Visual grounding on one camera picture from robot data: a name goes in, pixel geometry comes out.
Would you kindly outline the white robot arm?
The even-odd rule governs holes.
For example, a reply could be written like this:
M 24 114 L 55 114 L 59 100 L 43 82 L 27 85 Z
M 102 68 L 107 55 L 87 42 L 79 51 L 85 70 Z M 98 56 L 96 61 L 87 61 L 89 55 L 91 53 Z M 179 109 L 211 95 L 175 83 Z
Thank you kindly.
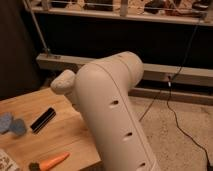
M 81 113 L 105 171 L 161 171 L 128 96 L 143 72 L 141 59 L 126 51 L 66 69 L 51 83 Z

